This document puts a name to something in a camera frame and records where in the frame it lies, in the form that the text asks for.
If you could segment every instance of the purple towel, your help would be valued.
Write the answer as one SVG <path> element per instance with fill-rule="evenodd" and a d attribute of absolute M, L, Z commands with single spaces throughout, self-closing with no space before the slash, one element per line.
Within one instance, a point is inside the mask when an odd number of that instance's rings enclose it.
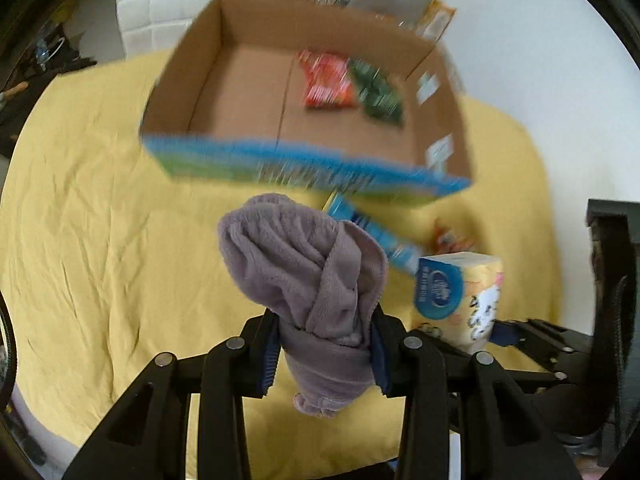
<path fill-rule="evenodd" d="M 236 285 L 280 317 L 280 341 L 309 415 L 333 416 L 374 383 L 369 326 L 386 255 L 356 224 L 280 194 L 253 197 L 218 225 Z"/>

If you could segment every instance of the white sticker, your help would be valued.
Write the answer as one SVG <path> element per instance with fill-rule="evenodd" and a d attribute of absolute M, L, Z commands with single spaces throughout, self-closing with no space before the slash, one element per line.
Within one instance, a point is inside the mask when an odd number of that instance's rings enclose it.
<path fill-rule="evenodd" d="M 446 173 L 447 159 L 453 155 L 453 136 L 449 134 L 427 148 L 427 167 L 437 173 Z"/>
<path fill-rule="evenodd" d="M 418 99 L 418 106 L 435 94 L 438 88 L 440 88 L 440 82 L 435 74 L 422 74 L 421 78 L 418 79 L 418 91 L 415 94 Z"/>

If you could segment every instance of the open cardboard box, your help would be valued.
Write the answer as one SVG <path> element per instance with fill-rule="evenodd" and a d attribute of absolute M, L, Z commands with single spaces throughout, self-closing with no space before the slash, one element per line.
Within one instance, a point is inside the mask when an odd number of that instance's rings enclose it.
<path fill-rule="evenodd" d="M 305 108 L 306 48 L 387 71 L 403 126 L 356 108 Z M 212 0 L 140 126 L 171 174 L 427 198 L 470 185 L 464 131 L 433 43 L 373 14 L 306 0 Z"/>

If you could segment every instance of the blue label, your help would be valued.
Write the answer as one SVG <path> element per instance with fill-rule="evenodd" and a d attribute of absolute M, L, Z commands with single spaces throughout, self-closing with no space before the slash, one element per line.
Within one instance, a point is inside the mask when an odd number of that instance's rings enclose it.
<path fill-rule="evenodd" d="M 453 314 L 464 294 L 461 270 L 451 264 L 420 258 L 415 282 L 414 303 L 427 319 L 444 319 Z"/>

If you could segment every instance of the green snack bag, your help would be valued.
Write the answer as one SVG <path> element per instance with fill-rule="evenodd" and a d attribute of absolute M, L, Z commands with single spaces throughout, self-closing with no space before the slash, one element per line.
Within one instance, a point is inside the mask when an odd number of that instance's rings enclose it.
<path fill-rule="evenodd" d="M 386 73 L 361 59 L 349 60 L 351 80 L 364 112 L 372 118 L 402 124 L 402 101 L 386 80 Z"/>

